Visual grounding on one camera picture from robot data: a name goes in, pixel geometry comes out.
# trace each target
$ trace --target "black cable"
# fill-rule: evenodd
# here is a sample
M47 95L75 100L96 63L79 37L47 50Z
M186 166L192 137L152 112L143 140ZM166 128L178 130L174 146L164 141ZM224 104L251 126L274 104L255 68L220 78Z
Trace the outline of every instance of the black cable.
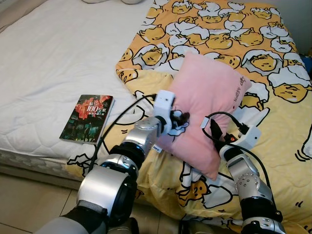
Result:
M100 138L100 141L97 144L96 150L94 151L94 154L91 158L91 162L90 162L90 167L88 170L88 173L93 169L95 160L97 158L97 154L98 151L101 147L101 144L104 143L104 139L107 136L107 134L109 133L109 131L112 129L112 127L117 123L117 121L127 112L129 111L132 107L134 107L138 102L142 101L143 99L147 99L147 98L153 98L153 100L155 100L156 98L156 94L150 94L150 95L146 95L141 97L140 99L136 100L134 103L132 103L129 107L127 107L127 109L125 109L113 122L112 124L106 129L106 131L104 132L104 134L102 135L102 137Z
M241 124L234 116L232 116L231 114L229 114L229 113L227 113L227 112L214 112L214 113L212 113L212 114L206 116L206 118L210 118L210 117L212 117L212 116L214 116L214 115L217 115L217 114L225 114L225 115L229 116L229 117L233 120L233 122L236 124L237 127L242 126L242 124ZM208 138L210 138L212 141L214 141L214 142L219 142L219 143L222 143L222 144L224 144L224 145L229 145L229 146L238 148L238 149L240 149L240 150L243 150L243 151L249 153L252 157L254 157L254 158L257 160L257 162L260 164L261 168L262 168L262 171L263 171L263 174L264 174L264 177L265 177L267 186L271 189L270 180L269 180L269 176L268 176L267 170L265 169L265 166L263 165L262 161L261 161L253 152L251 152L251 151L249 151L249 150L247 150L247 149L245 149L244 147L241 147L241 146L239 146L239 145L234 145L234 144L226 143L226 142L224 142L224 141L222 141L222 140L216 139L216 138L212 137L211 135L209 135L208 133L206 133L205 128L202 128L202 131L203 131L203 133L204 133ZM274 207L275 207L275 209L276 209L276 205L275 205L273 193L272 193L272 202L273 202Z

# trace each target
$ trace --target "bedsheet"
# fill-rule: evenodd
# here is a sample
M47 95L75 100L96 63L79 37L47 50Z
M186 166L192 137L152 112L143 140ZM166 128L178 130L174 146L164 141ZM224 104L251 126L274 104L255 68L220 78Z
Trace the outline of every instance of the bedsheet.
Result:
M262 132L253 152L268 171L287 233L311 233L311 81L279 11L260 3L155 0L116 65L117 75L136 98L156 93L169 87L188 51L224 62L252 80L235 116ZM135 121L151 114L151 103L144 101L131 118L122 118L98 163ZM228 132L237 134L233 126ZM68 169L87 167L91 153L72 158ZM140 169L136 197L176 219L241 229L238 194L224 162L211 181L173 155L152 150Z
M67 160L83 147L59 139L81 94L116 98L108 123L131 104L114 65L148 8L48 0L1 32L0 153Z

